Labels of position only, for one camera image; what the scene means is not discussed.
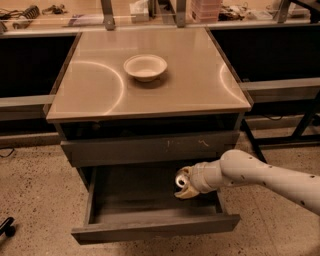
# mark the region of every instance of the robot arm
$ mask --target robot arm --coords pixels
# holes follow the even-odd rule
[[[284,169],[240,151],[229,150],[220,160],[183,167],[177,172],[177,198],[187,199],[223,186],[258,184],[320,215],[320,177]]]

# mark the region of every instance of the white bowl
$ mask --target white bowl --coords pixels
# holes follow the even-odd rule
[[[136,55],[124,63],[124,70],[140,82],[151,82],[166,69],[167,62],[159,56],[151,54]]]

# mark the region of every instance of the closed drawer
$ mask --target closed drawer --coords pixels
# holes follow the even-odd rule
[[[190,200],[174,197],[176,171],[186,162],[92,167],[80,244],[144,240],[232,231],[239,215],[227,215],[217,192]]]
[[[63,141],[73,167],[217,158],[236,144],[238,131],[197,132]]]

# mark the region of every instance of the concrete floor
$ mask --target concrete floor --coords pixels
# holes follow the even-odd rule
[[[252,153],[244,134],[237,148]],[[320,175],[319,145],[263,153],[270,164]],[[70,234],[88,197],[78,173],[59,146],[16,148],[0,158],[0,217],[13,216],[17,228],[0,237],[0,255],[320,255],[319,216],[258,185],[222,192],[228,213],[241,215],[233,232],[80,246]]]

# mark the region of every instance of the stack of containers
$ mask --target stack of containers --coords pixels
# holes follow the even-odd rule
[[[217,22],[220,8],[221,0],[191,0],[191,16],[196,22]]]

